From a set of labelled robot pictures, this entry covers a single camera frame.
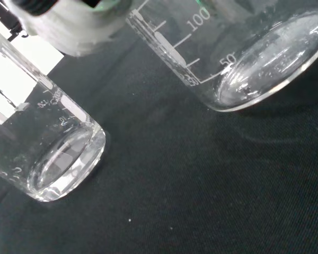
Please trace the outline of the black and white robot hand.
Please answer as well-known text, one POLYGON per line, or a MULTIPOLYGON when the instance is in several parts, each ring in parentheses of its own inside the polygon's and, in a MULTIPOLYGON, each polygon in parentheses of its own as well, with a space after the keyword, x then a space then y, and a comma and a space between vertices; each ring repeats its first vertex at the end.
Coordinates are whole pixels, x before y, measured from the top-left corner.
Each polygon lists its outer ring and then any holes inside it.
POLYGON ((113 42, 133 5, 130 0, 4 3, 28 35, 37 35, 74 57, 91 55, 113 42))

